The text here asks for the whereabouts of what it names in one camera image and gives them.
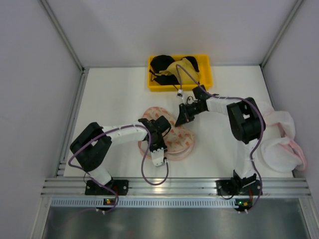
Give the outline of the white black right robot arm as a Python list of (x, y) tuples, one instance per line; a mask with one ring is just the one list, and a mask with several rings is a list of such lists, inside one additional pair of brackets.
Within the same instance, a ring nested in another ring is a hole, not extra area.
[(239, 192), (257, 181), (257, 170), (253, 154), (258, 148), (264, 130), (264, 119), (252, 97), (220, 97), (206, 91), (203, 85), (192, 89), (195, 96), (193, 103), (179, 105), (179, 115), (175, 126), (194, 121), (202, 112), (214, 112), (226, 115), (230, 129), (237, 140), (236, 166), (228, 183), (222, 183), (224, 190)]

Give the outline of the peach tulip print laundry bag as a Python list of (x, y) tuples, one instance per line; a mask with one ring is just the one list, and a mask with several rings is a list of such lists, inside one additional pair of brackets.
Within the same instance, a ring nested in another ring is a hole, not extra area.
[(171, 130), (163, 137), (167, 146), (167, 152), (164, 154), (165, 157), (171, 161), (186, 159), (195, 145), (195, 134), (183, 126), (176, 127), (174, 116), (162, 107), (148, 108), (142, 118), (157, 120), (161, 116), (164, 116), (171, 124)]

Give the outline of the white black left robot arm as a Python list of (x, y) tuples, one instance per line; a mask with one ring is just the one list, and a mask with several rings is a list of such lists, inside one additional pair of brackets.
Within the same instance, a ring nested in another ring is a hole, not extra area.
[[(97, 122), (92, 122), (71, 143), (70, 151), (73, 156), (69, 159), (68, 165), (83, 170), (97, 185), (106, 187), (112, 181), (112, 176), (102, 164), (109, 149), (132, 141), (146, 141), (148, 146), (142, 159), (141, 174), (148, 184), (159, 186), (169, 175), (165, 156), (167, 146), (163, 133), (170, 130), (171, 124), (164, 116), (156, 120), (142, 118), (129, 125), (112, 127), (103, 127)], [(148, 152), (151, 153), (154, 166), (166, 166), (166, 175), (159, 183), (150, 182), (144, 174), (144, 162)]]

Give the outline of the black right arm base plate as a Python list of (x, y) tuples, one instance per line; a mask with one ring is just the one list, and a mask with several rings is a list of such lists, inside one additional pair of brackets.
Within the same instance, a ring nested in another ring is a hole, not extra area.
[(234, 196), (258, 196), (262, 189), (261, 183), (256, 179), (230, 178), (216, 181), (218, 196), (231, 199)]

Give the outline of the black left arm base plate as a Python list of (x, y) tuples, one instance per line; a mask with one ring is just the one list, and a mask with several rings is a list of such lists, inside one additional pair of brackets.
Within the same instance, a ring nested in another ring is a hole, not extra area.
[(85, 195), (87, 196), (106, 196), (116, 193), (119, 196), (125, 196), (128, 193), (128, 180), (111, 180), (105, 187), (99, 186), (93, 180), (86, 182)]

